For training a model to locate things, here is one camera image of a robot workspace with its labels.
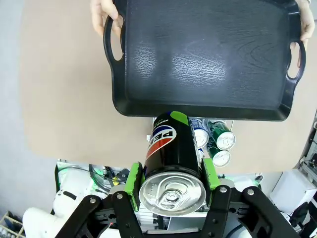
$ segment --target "black tray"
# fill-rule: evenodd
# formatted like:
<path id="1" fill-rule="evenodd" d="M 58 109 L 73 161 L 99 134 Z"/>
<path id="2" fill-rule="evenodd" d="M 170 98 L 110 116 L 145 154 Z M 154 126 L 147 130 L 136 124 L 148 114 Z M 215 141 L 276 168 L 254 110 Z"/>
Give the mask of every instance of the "black tray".
<path id="1" fill-rule="evenodd" d="M 116 61 L 107 19 L 104 47 L 115 108 L 126 116 L 181 111 L 190 117 L 284 120 L 303 75 L 293 0 L 114 0 L 124 19 Z M 289 45 L 301 67 L 287 74 Z"/>

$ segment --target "wooden table surface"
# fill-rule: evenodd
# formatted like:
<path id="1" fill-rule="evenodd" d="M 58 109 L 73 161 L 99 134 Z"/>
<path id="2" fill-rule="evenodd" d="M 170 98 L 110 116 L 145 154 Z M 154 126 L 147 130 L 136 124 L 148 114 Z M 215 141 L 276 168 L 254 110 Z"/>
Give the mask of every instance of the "wooden table surface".
<path id="1" fill-rule="evenodd" d="M 33 152 L 126 168 L 144 162 L 152 119 L 115 110 L 111 71 L 103 40 L 91 25 L 88 0 L 26 0 L 20 42 L 20 101 Z M 316 35 L 309 44 L 289 118 L 235 121 L 232 160 L 219 173 L 284 171 L 296 165 L 317 108 Z M 119 50 L 115 37 L 112 47 Z"/>

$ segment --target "tray handle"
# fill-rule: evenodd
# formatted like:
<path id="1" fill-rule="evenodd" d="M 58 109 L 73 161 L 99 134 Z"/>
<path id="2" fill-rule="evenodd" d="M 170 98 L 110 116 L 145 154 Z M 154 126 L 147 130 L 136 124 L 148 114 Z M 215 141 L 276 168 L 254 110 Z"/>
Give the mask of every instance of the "tray handle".
<path id="1" fill-rule="evenodd" d="M 106 53 L 106 57 L 110 63 L 112 68 L 116 66 L 122 66 L 124 63 L 124 55 L 125 55 L 125 18 L 126 18 L 126 5 L 127 0 L 115 0 L 114 5 L 116 6 L 119 15 L 123 18 L 123 25 L 121 28 L 121 49 L 122 49 L 122 58 L 120 60 L 116 60 L 113 57 L 112 48 L 111 48 L 111 29 L 113 24 L 113 19 L 111 17 L 107 17 L 104 29 L 104 49 Z"/>
<path id="2" fill-rule="evenodd" d="M 299 80 L 302 78 L 303 74 L 304 74 L 304 70 L 306 67 L 306 50 L 305 50 L 305 46 L 304 43 L 301 40 L 296 41 L 299 45 L 299 50 L 300 50 L 300 55 L 301 55 L 301 65 L 299 67 L 299 70 L 297 72 L 297 75 L 292 78 L 288 75 L 288 69 L 290 67 L 291 61 L 292 61 L 292 52 L 290 50 L 289 52 L 289 61 L 288 61 L 288 66 L 287 66 L 287 72 L 286 72 L 286 77 L 288 80 L 292 80 L 295 81 L 295 85 L 299 82 Z"/>

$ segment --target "screw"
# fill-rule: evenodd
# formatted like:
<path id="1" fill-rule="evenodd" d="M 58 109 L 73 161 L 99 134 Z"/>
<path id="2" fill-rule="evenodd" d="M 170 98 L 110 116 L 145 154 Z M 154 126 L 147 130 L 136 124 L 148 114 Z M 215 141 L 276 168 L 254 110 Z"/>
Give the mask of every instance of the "screw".
<path id="1" fill-rule="evenodd" d="M 254 194 L 254 191 L 252 189 L 248 189 L 248 194 L 252 196 Z"/>
<path id="2" fill-rule="evenodd" d="M 225 192 L 227 192 L 227 189 L 226 189 L 225 187 L 221 187 L 221 188 L 220 188 L 220 192 L 225 193 Z"/>

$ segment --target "pepsi logo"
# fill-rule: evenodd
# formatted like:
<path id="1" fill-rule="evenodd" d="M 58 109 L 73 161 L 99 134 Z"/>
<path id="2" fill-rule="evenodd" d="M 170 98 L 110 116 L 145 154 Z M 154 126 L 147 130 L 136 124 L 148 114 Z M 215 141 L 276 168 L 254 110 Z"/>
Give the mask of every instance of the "pepsi logo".
<path id="1" fill-rule="evenodd" d="M 155 128 L 150 138 L 147 157 L 148 159 L 157 150 L 164 147 L 176 138 L 176 130 L 169 125 L 161 125 Z"/>

